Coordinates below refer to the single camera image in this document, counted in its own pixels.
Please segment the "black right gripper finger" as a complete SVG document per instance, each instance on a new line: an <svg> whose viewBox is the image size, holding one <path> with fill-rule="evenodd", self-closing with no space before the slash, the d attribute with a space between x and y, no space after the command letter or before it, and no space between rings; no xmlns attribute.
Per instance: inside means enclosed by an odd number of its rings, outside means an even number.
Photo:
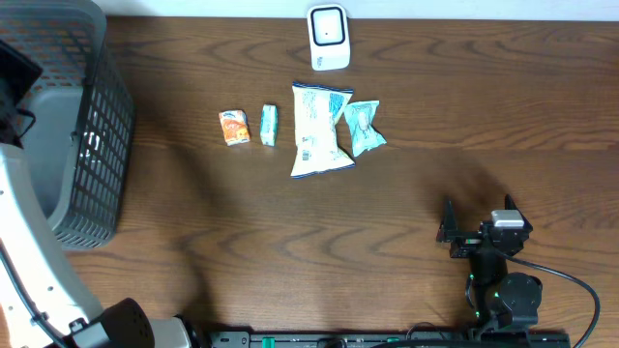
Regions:
<svg viewBox="0 0 619 348"><path fill-rule="evenodd" d="M437 232L438 242L451 242L458 234L457 219L452 201L446 198L443 206L443 216Z"/></svg>
<svg viewBox="0 0 619 348"><path fill-rule="evenodd" d="M523 212L518 208L518 206L516 205L514 199L512 198L512 196L510 194L506 194L505 195L504 206L505 206L506 210L517 211L519 213L520 219L522 220L522 227L523 228L531 228L532 227L532 224L529 222L529 220L526 218L526 216L523 214Z"/></svg>

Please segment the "teal candy wrapper packet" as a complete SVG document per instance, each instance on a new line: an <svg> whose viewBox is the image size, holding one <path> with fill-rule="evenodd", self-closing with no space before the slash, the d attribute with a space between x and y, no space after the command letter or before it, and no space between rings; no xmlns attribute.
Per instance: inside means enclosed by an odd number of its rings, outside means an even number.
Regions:
<svg viewBox="0 0 619 348"><path fill-rule="evenodd" d="M345 121L349 127L352 153L355 158L387 143L384 136L372 125L380 101L355 101L344 109Z"/></svg>

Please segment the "large white snack bag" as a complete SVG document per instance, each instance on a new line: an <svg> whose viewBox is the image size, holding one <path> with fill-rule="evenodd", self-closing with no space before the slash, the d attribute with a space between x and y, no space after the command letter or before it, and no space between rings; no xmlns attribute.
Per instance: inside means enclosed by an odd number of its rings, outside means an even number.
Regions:
<svg viewBox="0 0 619 348"><path fill-rule="evenodd" d="M290 176L304 178L355 166L338 145L336 125L353 89L292 83L297 153Z"/></svg>

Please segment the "small teal white box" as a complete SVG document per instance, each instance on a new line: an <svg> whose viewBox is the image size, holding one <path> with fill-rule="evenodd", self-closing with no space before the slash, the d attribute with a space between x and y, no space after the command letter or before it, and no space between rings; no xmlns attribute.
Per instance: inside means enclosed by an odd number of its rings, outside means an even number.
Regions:
<svg viewBox="0 0 619 348"><path fill-rule="evenodd" d="M261 112L261 124L259 135L262 144L265 146L274 147L276 145L278 131L278 111L277 107L272 104L264 104Z"/></svg>

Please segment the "small orange juice box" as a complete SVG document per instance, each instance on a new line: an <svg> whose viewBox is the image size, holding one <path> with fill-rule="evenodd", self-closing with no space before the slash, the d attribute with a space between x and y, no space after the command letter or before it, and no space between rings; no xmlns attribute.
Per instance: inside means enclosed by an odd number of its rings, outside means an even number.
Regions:
<svg viewBox="0 0 619 348"><path fill-rule="evenodd" d="M226 110L219 114L224 141L233 146L251 141L247 115L243 110Z"/></svg>

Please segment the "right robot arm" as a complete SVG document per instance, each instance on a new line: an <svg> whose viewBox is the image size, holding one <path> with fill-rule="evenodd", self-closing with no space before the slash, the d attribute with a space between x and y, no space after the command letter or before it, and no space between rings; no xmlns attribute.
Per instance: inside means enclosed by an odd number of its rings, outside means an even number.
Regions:
<svg viewBox="0 0 619 348"><path fill-rule="evenodd" d="M465 231L458 227L452 202L446 200L436 236L438 243L450 246L452 258L469 262L465 297L477 317L475 326L468 330L475 340L508 333L526 335L538 323L541 281L532 275L511 273L507 267L508 259L523 249L533 226L511 196L507 195L504 203L504 208L492 211L476 231Z"/></svg>

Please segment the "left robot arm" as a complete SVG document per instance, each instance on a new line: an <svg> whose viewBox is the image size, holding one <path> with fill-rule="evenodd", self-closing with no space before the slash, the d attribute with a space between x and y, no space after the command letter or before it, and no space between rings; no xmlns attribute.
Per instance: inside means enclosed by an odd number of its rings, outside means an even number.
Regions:
<svg viewBox="0 0 619 348"><path fill-rule="evenodd" d="M149 319L126 298L102 308L54 236L12 125L1 137L1 305L14 347L209 347L176 316Z"/></svg>

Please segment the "white barcode scanner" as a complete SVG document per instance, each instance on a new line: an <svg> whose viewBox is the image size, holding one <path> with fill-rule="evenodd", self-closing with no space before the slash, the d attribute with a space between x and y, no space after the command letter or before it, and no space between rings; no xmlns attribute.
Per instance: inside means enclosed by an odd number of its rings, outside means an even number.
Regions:
<svg viewBox="0 0 619 348"><path fill-rule="evenodd" d="M347 12L339 4L316 5L307 13L311 66L315 71L348 67L351 45Z"/></svg>

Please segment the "grey plastic mesh basket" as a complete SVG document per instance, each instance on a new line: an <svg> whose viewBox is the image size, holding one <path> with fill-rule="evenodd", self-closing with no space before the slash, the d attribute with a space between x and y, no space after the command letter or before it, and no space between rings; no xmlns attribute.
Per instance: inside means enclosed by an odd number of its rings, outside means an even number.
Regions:
<svg viewBox="0 0 619 348"><path fill-rule="evenodd" d="M131 155L132 97L93 1L4 1L1 42L43 73L18 107L37 118L21 138L32 186L65 248L108 244Z"/></svg>

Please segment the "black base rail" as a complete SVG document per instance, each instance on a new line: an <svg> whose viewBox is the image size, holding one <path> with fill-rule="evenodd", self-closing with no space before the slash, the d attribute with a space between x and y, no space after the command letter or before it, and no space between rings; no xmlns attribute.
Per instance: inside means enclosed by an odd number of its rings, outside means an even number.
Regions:
<svg viewBox="0 0 619 348"><path fill-rule="evenodd" d="M459 333L208 333L215 348L526 347L569 348L563 333L499 333L476 340Z"/></svg>

